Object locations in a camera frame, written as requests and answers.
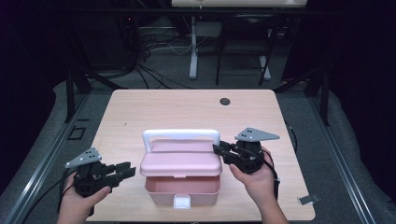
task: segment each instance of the wire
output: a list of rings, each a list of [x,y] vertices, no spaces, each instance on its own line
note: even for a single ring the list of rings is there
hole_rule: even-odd
[[[66,192],[71,189],[72,187],[74,187],[76,184],[72,184],[70,185],[67,189],[64,190],[64,192],[62,193],[62,198],[64,197],[64,195],[66,194]]]
[[[166,84],[163,82],[164,80],[170,81],[170,82],[172,82],[172,83],[174,83],[174,84],[177,84],[178,86],[184,87],[184,88],[186,88],[186,89],[192,89],[192,90],[194,89],[193,87],[189,87],[189,86],[180,84],[180,83],[178,83],[178,82],[175,82],[174,80],[172,80],[172,79],[170,79],[170,78],[168,78],[168,77],[165,77],[165,76],[161,75],[158,71],[155,71],[155,70],[153,70],[153,69],[151,69],[151,68],[147,68],[146,66],[142,65],[141,63],[139,63],[139,64],[136,65],[136,69],[135,69],[135,70],[140,74],[140,76],[141,76],[141,77],[143,78],[143,80],[145,81],[146,87],[147,87],[148,90],[149,90],[149,84],[147,83],[146,79],[144,78],[144,76],[143,76],[143,74],[142,74],[142,71],[146,72],[148,75],[150,75],[151,77],[153,77],[155,80],[157,80],[157,81],[160,83],[160,85],[159,85],[156,89],[159,89],[161,86],[164,86],[166,89],[172,90],[171,87],[169,87],[168,85],[166,85]]]
[[[190,35],[191,35],[191,29],[190,29],[189,23],[187,22],[187,20],[186,20],[185,17],[183,17],[183,21],[184,21],[184,23],[186,23],[186,27],[187,27],[187,29],[189,30],[189,33],[190,33]]]
[[[69,171],[68,168],[64,169],[64,174],[62,175],[62,178],[61,178],[61,184],[59,185],[59,195],[62,195],[64,192],[64,181],[66,180],[66,177],[68,176],[67,175],[68,171]],[[57,210],[58,213],[59,213],[59,210],[61,209],[61,203],[62,203],[62,198],[60,197],[59,202],[58,202],[58,210]]]
[[[260,156],[257,155],[256,153],[254,153],[254,152],[252,152],[252,151],[249,151],[249,150],[246,150],[246,149],[244,149],[244,151],[247,152],[248,154],[254,156],[255,158],[259,159],[259,160],[262,161],[268,168],[270,168],[270,170],[271,170],[271,172],[272,172],[272,174],[273,174],[273,176],[274,176],[274,194],[275,194],[275,197],[276,197],[276,199],[277,199],[277,196],[278,196],[278,193],[279,193],[280,179],[279,179],[279,177],[277,176],[277,173],[276,173],[276,170],[275,170],[275,164],[274,164],[274,161],[273,161],[273,159],[272,159],[271,154],[268,153],[268,152],[265,151],[265,150],[262,150],[264,153],[267,153],[267,155],[270,157],[271,162],[272,162],[272,165],[271,165],[268,161],[266,161],[263,157],[260,157]]]
[[[185,54],[185,53],[189,52],[190,49],[191,49],[191,45],[189,45],[188,47],[173,47],[173,46],[170,45],[170,44],[167,44],[167,45],[169,46],[169,48],[151,49],[150,51],[160,50],[160,49],[171,49],[171,50],[172,50],[174,53],[176,53],[176,54]],[[175,49],[187,49],[187,50],[185,50],[185,51],[183,51],[183,52],[177,52]]]
[[[284,119],[286,126],[290,129],[291,134],[294,137],[294,153],[297,153],[297,146],[298,146],[298,142],[297,142],[297,136],[296,133],[294,132],[294,129],[288,124],[288,122]]]
[[[236,145],[236,144],[231,144],[231,147],[232,147],[232,148],[235,148],[235,149],[242,150],[243,152],[246,152],[247,154],[250,154],[250,156],[253,156],[254,158],[257,158],[258,160],[262,161],[266,166],[268,166],[268,168],[270,168],[271,172],[272,172],[273,175],[274,175],[274,179],[277,179],[277,173],[276,173],[276,170],[275,170],[274,161],[273,161],[273,159],[272,159],[272,157],[271,157],[271,154],[269,154],[267,151],[262,150],[264,153],[267,153],[267,154],[268,154],[268,156],[269,156],[270,159],[271,159],[272,165],[271,165],[268,161],[266,161],[262,156],[260,156],[260,155],[258,155],[258,154],[256,154],[256,153],[254,153],[254,152],[252,152],[252,151],[250,151],[250,150],[247,150],[246,148],[239,147],[239,146]]]
[[[47,189],[36,201],[35,203],[29,208],[29,210],[27,211],[26,215],[24,216],[23,220],[21,223],[25,223],[27,218],[30,216],[30,214],[33,212],[33,210],[35,209],[35,207],[38,205],[38,203],[51,191],[53,190],[58,184],[60,184],[61,182],[64,183],[64,179],[66,176],[70,176],[69,175],[65,175],[65,173],[67,173],[67,171],[64,172],[62,178],[60,180],[58,180],[55,184],[53,184],[51,187],[49,187],[49,189]]]

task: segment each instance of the black curtain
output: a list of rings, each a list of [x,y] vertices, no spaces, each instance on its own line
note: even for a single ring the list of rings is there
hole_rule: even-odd
[[[306,10],[340,13],[359,0],[308,0]],[[318,68],[337,32],[343,26],[341,17],[302,17],[285,64],[282,79],[300,77]]]
[[[52,88],[65,79],[66,69],[57,43],[33,1],[0,4],[3,192],[44,126],[55,103]]]
[[[396,8],[373,4],[334,65],[331,90],[354,129],[361,160],[396,202]]]

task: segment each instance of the wooden table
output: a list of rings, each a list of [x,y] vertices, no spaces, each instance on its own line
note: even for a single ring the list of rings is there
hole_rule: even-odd
[[[231,103],[222,105],[219,100]],[[121,90],[114,91],[92,146],[102,162],[130,161],[136,175],[123,180],[105,200],[95,206],[89,221],[257,221],[259,210],[244,186],[223,164],[220,191],[215,205],[176,210],[157,206],[145,189],[146,178],[139,173],[145,153],[142,132],[147,129],[215,129],[221,140],[235,142],[246,127],[280,136],[264,141],[271,150],[281,179],[279,204],[288,220],[311,220],[311,204],[297,198],[308,195],[300,166],[280,112],[276,96],[268,90]]]

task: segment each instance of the black cable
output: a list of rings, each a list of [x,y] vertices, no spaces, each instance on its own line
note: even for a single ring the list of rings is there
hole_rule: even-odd
[[[176,52],[174,50],[174,48],[189,48],[190,49],[191,41],[188,38],[181,37],[181,36],[175,36],[175,37],[165,39],[165,40],[159,42],[155,38],[155,35],[150,35],[150,36],[154,36],[153,37],[154,39],[151,39],[151,42],[148,41],[145,44],[144,51],[145,51],[146,58],[149,57],[151,51],[157,49],[160,46],[169,46],[169,49],[172,49],[175,53],[179,53],[179,54],[187,53],[190,51],[190,50],[186,50],[185,52]],[[211,37],[201,37],[201,39],[202,40],[200,40],[200,38],[197,39],[197,42],[198,42],[197,45],[199,45],[199,46],[209,45],[212,41]],[[187,43],[189,45],[188,46],[175,46],[178,43]]]
[[[183,36],[172,36],[168,39],[164,39],[159,41],[157,39],[157,36],[167,36],[167,35],[143,35],[142,36],[142,42],[143,42],[143,49],[146,53],[146,55],[150,55],[150,51],[158,48],[159,46],[172,46],[175,45],[177,43],[189,43],[190,44],[190,40],[186,37]]]
[[[128,68],[123,69],[120,73],[117,73],[117,74],[100,75],[100,76],[104,77],[106,79],[113,79],[113,78],[117,78],[117,77],[125,77],[126,75],[130,74],[132,71],[134,71],[134,68],[133,67],[128,67]]]
[[[60,180],[58,180],[55,184],[53,184],[51,187],[49,187],[49,189],[47,189],[36,201],[35,203],[29,208],[29,210],[27,211],[26,215],[24,216],[23,220],[22,220],[22,224],[26,222],[27,218],[30,216],[30,214],[33,212],[33,210],[35,209],[35,207],[38,205],[38,203],[51,191],[53,190],[58,184],[60,184],[61,182],[64,183],[64,179],[66,176],[70,176],[69,175],[64,175],[62,176],[62,178]]]
[[[294,129],[288,124],[288,122],[284,119],[286,126],[290,129],[291,134],[294,137],[294,153],[297,153],[297,146],[298,146],[298,142],[297,142],[297,136],[296,133],[294,132]]]
[[[274,176],[274,194],[275,194],[275,198],[277,199],[278,192],[279,192],[280,179],[279,179],[279,177],[277,176],[277,173],[276,173],[276,170],[275,170],[275,164],[274,164],[274,161],[273,161],[273,159],[272,159],[271,154],[268,153],[268,152],[265,151],[265,150],[262,150],[264,153],[267,153],[267,154],[268,154],[268,156],[270,157],[271,162],[272,162],[273,165],[271,165],[271,164],[270,164],[268,161],[266,161],[264,158],[260,157],[259,155],[257,155],[256,153],[254,153],[254,152],[252,152],[252,151],[249,151],[249,150],[246,150],[246,149],[244,149],[244,151],[247,152],[248,154],[250,154],[251,156],[254,156],[255,158],[258,158],[258,159],[259,159],[260,161],[262,161],[268,168],[270,168],[270,170],[271,170],[271,172],[272,172],[272,174],[273,174],[273,176]]]
[[[141,63],[139,63],[139,64],[136,66],[136,71],[137,71],[142,77],[143,77],[143,75],[141,74],[140,69],[143,70],[143,71],[145,71],[147,74],[149,74],[150,76],[152,76],[154,79],[156,79],[156,80],[160,83],[160,86],[157,87],[157,89],[159,89],[162,85],[164,85],[166,89],[172,90],[171,87],[169,87],[169,86],[167,86],[166,84],[163,83],[163,80],[164,80],[164,79],[166,79],[166,80],[168,80],[168,81],[170,81],[170,82],[172,82],[172,83],[175,83],[175,84],[177,84],[178,86],[184,87],[184,88],[186,88],[186,89],[192,89],[192,90],[194,89],[193,87],[189,87],[189,86],[180,84],[180,83],[175,82],[174,80],[172,80],[172,79],[170,79],[170,78],[168,78],[168,77],[164,77],[164,76],[161,75],[158,71],[155,71],[155,70],[153,70],[153,69],[151,69],[151,68],[148,68],[148,67],[142,65]]]
[[[66,180],[66,177],[68,176],[67,175],[68,171],[69,171],[68,168],[64,169],[64,174],[62,175],[62,178],[61,178],[61,184],[59,185],[59,201],[58,201],[58,210],[57,210],[58,213],[59,213],[59,210],[61,209],[61,203],[62,203],[61,195],[64,193],[64,181]]]

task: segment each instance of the white table leg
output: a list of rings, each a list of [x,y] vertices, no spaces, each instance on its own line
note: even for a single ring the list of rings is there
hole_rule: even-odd
[[[197,78],[198,66],[198,48],[197,48],[197,35],[196,35],[196,22],[195,17],[191,18],[191,64],[190,64],[190,79]]]

